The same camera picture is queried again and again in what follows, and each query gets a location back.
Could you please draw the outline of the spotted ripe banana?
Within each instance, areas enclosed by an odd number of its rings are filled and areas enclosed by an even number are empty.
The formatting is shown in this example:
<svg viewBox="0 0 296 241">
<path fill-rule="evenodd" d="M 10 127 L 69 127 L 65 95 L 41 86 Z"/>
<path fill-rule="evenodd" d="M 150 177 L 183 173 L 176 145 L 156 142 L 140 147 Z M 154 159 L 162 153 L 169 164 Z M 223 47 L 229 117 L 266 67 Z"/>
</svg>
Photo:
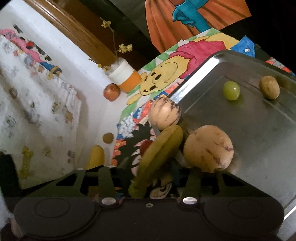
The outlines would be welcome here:
<svg viewBox="0 0 296 241">
<path fill-rule="evenodd" d="M 92 168 L 102 166 L 104 165 L 104 162 L 105 162 L 104 149 L 100 145 L 94 145 L 89 155 L 89 162 L 86 167 L 86 170 L 90 170 Z"/>
</svg>

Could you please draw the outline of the yellow banana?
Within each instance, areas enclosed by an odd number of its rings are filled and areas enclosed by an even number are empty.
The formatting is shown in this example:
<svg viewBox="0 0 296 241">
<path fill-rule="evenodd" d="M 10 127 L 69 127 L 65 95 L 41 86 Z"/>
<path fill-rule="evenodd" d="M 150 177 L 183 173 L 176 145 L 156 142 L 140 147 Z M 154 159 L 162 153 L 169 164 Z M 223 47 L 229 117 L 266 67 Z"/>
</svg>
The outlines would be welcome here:
<svg viewBox="0 0 296 241">
<path fill-rule="evenodd" d="M 178 125 L 168 126 L 147 148 L 138 165 L 137 176 L 128 189 L 131 198 L 142 199 L 147 188 L 165 161 L 173 157 L 183 141 L 183 130 Z"/>
</svg>

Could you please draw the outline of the small brown longan fruit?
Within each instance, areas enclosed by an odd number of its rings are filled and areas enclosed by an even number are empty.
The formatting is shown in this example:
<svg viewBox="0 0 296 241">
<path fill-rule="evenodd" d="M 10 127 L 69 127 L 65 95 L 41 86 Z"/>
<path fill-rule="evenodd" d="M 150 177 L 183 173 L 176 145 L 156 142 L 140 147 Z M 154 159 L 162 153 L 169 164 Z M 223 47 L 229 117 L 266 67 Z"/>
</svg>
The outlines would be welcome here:
<svg viewBox="0 0 296 241">
<path fill-rule="evenodd" d="M 105 133 L 103 136 L 102 136 L 102 140 L 104 143 L 106 144 L 111 144 L 114 140 L 114 135 L 113 133 Z"/>
</svg>

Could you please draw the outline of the red cherry tomato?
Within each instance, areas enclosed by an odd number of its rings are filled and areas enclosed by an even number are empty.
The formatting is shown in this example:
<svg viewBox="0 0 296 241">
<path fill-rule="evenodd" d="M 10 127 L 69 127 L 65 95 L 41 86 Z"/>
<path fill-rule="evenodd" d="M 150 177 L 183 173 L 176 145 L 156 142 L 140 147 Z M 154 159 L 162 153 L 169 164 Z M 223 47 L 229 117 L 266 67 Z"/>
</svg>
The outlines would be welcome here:
<svg viewBox="0 0 296 241">
<path fill-rule="evenodd" d="M 143 156 L 148 147 L 153 143 L 152 140 L 144 140 L 140 146 L 140 155 Z"/>
</svg>

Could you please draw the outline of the large striped pepino melon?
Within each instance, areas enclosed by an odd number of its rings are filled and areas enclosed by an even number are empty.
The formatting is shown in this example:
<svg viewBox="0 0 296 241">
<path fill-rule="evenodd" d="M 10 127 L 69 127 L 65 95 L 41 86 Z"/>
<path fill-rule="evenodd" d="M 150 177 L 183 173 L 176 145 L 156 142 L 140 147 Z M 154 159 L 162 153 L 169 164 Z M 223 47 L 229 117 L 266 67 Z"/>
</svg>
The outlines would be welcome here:
<svg viewBox="0 0 296 241">
<path fill-rule="evenodd" d="M 205 125 L 192 132 L 185 141 L 185 161 L 203 172 L 214 173 L 226 169 L 234 156 L 231 139 L 216 126 Z"/>
</svg>

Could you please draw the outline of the small striped pepino melon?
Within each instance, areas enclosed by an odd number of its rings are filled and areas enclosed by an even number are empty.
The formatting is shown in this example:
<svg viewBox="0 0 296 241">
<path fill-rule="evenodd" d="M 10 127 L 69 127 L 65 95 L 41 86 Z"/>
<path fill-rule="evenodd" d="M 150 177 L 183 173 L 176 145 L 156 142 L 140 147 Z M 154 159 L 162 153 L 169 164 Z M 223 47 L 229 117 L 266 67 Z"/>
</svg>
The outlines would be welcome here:
<svg viewBox="0 0 296 241">
<path fill-rule="evenodd" d="M 168 97 L 157 98 L 149 110 L 149 122 L 162 131 L 168 126 L 176 125 L 182 115 L 180 106 Z"/>
</svg>

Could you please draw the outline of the red brown apple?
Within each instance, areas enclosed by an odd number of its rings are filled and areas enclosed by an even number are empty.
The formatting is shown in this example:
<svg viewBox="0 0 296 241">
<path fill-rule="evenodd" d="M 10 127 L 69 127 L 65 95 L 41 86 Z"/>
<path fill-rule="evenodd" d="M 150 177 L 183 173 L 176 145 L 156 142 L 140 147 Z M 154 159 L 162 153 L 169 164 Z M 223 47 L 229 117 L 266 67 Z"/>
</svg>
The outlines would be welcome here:
<svg viewBox="0 0 296 241">
<path fill-rule="evenodd" d="M 120 88 L 115 83 L 111 83 L 104 89 L 103 96 L 108 101 L 115 101 L 120 96 Z"/>
</svg>

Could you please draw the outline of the green grape on tray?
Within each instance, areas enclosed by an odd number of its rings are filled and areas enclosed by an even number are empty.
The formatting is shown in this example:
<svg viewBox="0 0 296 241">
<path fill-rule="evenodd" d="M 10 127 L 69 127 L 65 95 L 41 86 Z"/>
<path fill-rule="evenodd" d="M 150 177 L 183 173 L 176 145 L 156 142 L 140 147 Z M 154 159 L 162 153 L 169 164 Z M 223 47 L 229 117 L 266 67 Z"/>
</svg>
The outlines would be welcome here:
<svg viewBox="0 0 296 241">
<path fill-rule="evenodd" d="M 234 81 L 227 81 L 223 85 L 223 94 L 230 100 L 237 100 L 240 96 L 240 86 Z"/>
</svg>

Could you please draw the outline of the white cartoon print cloth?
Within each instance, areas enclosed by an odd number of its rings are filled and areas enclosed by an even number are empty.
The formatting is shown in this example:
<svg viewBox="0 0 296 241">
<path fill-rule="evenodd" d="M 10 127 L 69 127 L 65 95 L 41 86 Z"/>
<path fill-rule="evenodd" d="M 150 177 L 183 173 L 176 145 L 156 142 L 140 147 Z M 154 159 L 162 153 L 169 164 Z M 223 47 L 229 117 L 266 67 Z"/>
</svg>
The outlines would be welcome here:
<svg viewBox="0 0 296 241">
<path fill-rule="evenodd" d="M 1 37 L 1 150 L 23 189 L 74 169 L 80 108 L 74 88 Z"/>
</svg>

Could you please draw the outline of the silver metal tray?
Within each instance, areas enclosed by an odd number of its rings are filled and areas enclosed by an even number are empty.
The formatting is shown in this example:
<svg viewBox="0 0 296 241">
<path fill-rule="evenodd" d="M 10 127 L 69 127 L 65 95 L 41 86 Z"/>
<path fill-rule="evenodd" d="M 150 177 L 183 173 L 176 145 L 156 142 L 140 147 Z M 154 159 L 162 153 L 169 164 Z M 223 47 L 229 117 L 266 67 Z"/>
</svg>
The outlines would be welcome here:
<svg viewBox="0 0 296 241">
<path fill-rule="evenodd" d="M 276 99 L 266 98 L 259 83 L 274 77 Z M 230 101 L 223 85 L 234 81 L 240 96 Z M 192 132 L 214 125 L 234 145 L 232 173 L 277 199 L 285 216 L 295 212 L 295 77 L 258 59 L 230 50 L 209 57 L 170 95 Z"/>
</svg>

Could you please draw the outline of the Winnie the Pooh drawing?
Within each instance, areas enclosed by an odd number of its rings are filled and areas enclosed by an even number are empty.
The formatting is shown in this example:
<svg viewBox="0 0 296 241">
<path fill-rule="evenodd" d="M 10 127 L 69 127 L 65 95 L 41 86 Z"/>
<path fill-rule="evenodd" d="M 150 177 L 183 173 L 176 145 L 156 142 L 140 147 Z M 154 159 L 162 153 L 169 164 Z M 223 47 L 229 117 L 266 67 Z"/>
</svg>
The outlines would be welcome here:
<svg viewBox="0 0 296 241">
<path fill-rule="evenodd" d="M 179 41 L 142 68 L 141 81 L 127 94 L 128 101 L 119 120 L 134 113 L 142 97 L 153 99 L 166 89 L 172 90 L 208 57 L 221 50 L 229 50 L 238 42 L 214 28 Z"/>
</svg>

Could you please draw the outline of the white orange jar vase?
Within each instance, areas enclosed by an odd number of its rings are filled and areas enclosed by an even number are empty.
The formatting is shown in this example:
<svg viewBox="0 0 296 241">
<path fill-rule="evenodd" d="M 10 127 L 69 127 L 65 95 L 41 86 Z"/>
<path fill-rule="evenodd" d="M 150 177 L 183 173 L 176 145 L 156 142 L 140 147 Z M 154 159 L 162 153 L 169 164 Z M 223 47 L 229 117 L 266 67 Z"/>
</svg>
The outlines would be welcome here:
<svg viewBox="0 0 296 241">
<path fill-rule="evenodd" d="M 121 57 L 105 71 L 105 74 L 125 93 L 132 91 L 142 81 L 140 74 Z"/>
</svg>

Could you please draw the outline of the brown longan on tray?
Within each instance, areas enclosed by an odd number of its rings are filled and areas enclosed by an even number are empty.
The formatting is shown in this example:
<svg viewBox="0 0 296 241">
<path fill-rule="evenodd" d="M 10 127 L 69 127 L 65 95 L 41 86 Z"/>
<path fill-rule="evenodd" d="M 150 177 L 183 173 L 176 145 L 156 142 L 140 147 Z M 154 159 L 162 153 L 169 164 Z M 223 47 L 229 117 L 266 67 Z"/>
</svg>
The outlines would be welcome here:
<svg viewBox="0 0 296 241">
<path fill-rule="evenodd" d="M 280 86 L 277 80 L 272 76 L 262 77 L 259 88 L 262 94 L 268 99 L 276 99 L 280 95 Z"/>
</svg>

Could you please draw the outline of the dried yellow flower twig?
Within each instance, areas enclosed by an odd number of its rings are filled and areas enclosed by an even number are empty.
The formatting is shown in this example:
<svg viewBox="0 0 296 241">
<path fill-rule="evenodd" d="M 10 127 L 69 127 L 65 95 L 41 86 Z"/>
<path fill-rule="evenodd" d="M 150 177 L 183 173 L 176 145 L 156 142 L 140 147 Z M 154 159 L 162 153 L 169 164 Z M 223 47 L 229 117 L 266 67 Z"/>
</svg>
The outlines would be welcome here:
<svg viewBox="0 0 296 241">
<path fill-rule="evenodd" d="M 131 52 L 133 50 L 133 46 L 132 46 L 132 44 L 125 45 L 123 43 L 117 46 L 116 42 L 115 42 L 115 31 L 111 27 L 111 21 L 106 21 L 102 17 L 100 17 L 100 20 L 102 20 L 101 26 L 105 29 L 108 28 L 112 32 L 112 41 L 113 41 L 113 48 L 114 48 L 114 54 L 115 54 L 115 61 L 110 65 L 103 66 L 100 63 L 97 63 L 92 58 L 89 58 L 89 60 L 92 61 L 93 63 L 95 63 L 97 65 L 97 67 L 101 68 L 104 72 L 106 72 L 106 71 L 108 72 L 112 68 L 112 65 L 119 64 L 121 57 L 118 56 L 118 53 L 125 54 L 128 52 Z"/>
</svg>

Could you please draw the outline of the orange dress girl painting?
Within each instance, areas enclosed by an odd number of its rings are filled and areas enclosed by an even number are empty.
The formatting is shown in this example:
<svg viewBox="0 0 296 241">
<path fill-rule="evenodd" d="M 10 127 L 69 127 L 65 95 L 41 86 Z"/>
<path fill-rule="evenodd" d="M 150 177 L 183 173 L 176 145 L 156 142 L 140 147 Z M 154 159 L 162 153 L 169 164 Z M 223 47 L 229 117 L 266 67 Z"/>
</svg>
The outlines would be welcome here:
<svg viewBox="0 0 296 241">
<path fill-rule="evenodd" d="M 149 36 L 161 53 L 180 40 L 210 28 L 223 29 L 250 16 L 246 1 L 145 1 Z"/>
</svg>

